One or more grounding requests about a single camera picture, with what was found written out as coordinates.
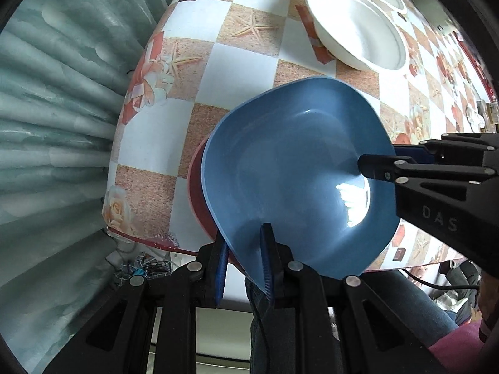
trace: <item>curtain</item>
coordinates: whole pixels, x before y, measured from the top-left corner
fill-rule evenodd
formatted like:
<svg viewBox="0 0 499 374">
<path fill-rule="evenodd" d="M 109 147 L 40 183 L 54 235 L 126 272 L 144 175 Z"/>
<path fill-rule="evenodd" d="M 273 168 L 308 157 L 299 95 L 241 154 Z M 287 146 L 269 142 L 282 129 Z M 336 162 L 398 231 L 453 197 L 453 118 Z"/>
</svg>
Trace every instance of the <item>curtain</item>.
<svg viewBox="0 0 499 374">
<path fill-rule="evenodd" d="M 114 273 L 101 216 L 110 150 L 168 1 L 24 0 L 0 34 L 0 333 L 28 372 Z"/>
</svg>

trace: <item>blue plate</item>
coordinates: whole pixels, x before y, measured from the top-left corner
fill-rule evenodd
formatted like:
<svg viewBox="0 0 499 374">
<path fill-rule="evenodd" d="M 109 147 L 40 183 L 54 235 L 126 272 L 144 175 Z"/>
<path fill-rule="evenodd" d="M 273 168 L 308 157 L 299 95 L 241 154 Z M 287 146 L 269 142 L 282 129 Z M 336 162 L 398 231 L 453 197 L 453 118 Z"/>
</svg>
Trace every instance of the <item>blue plate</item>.
<svg viewBox="0 0 499 374">
<path fill-rule="evenodd" d="M 220 121 L 203 155 L 203 193 L 262 290 L 264 222 L 295 260 L 334 278 L 360 274 L 389 243 L 399 223 L 394 186 L 359 173 L 365 153 L 395 151 L 368 101 L 328 77 L 267 91 Z"/>
</svg>

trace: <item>cable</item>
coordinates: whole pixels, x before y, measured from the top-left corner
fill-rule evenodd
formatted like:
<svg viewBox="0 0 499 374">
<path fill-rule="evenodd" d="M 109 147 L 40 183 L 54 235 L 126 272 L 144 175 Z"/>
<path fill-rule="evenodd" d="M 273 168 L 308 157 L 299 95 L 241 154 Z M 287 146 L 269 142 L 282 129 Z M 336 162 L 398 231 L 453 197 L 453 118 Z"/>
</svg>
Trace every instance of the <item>cable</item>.
<svg viewBox="0 0 499 374">
<path fill-rule="evenodd" d="M 258 309 L 256 309 L 256 305 L 254 303 L 253 299 L 253 283 L 250 283 L 249 285 L 249 302 L 251 303 L 251 307 L 254 310 L 254 316 L 256 317 L 256 323 L 258 324 L 258 328 L 260 329 L 261 332 L 261 337 L 264 340 L 264 345 L 265 345 L 265 353 L 266 353 L 266 362 L 265 362 L 265 374 L 270 374 L 270 347 L 269 347 L 269 342 L 267 340 L 267 336 L 265 335 L 264 331 L 264 326 L 261 322 L 260 318 L 260 312 L 258 312 Z"/>
<path fill-rule="evenodd" d="M 436 285 L 429 283 L 427 281 L 421 280 L 420 278 L 416 277 L 415 275 L 409 273 L 406 269 L 401 269 L 404 273 L 406 273 L 409 277 L 411 277 L 413 280 L 416 280 L 418 283 L 421 283 L 423 285 L 426 285 L 427 287 L 434 288 L 436 290 L 443 290 L 443 291 L 448 291 L 448 290 L 479 290 L 480 286 L 479 285 Z"/>
</svg>

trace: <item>checkered tablecloth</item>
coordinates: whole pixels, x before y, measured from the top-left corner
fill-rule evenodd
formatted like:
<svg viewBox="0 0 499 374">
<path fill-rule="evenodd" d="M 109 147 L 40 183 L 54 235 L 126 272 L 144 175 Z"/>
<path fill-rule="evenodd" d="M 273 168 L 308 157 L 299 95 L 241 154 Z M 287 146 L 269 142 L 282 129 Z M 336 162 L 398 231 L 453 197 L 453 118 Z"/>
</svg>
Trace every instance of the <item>checkered tablecloth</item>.
<svg viewBox="0 0 499 374">
<path fill-rule="evenodd" d="M 228 111 L 296 79 L 325 74 L 349 83 L 396 143 L 470 132 L 463 112 L 475 98 L 463 53 L 453 37 L 441 36 L 410 2 L 408 7 L 407 15 L 391 15 L 411 58 L 407 73 L 393 76 L 358 71 L 331 56 L 304 0 L 173 0 L 135 70 L 119 117 L 103 206 L 109 233 L 187 253 L 209 243 L 189 206 L 192 155 Z M 456 257 L 402 222 L 371 268 Z"/>
</svg>

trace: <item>pink sleeve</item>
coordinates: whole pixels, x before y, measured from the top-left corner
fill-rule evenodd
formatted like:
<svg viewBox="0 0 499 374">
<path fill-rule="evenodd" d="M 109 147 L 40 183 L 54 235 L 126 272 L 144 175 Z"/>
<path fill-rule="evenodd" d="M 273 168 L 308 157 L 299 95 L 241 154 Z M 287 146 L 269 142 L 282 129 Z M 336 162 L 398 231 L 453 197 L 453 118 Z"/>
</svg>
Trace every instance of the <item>pink sleeve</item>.
<svg viewBox="0 0 499 374">
<path fill-rule="evenodd" d="M 429 348 L 449 374 L 462 374 L 476 361 L 483 346 L 478 338 L 480 321 L 465 324 Z"/>
</svg>

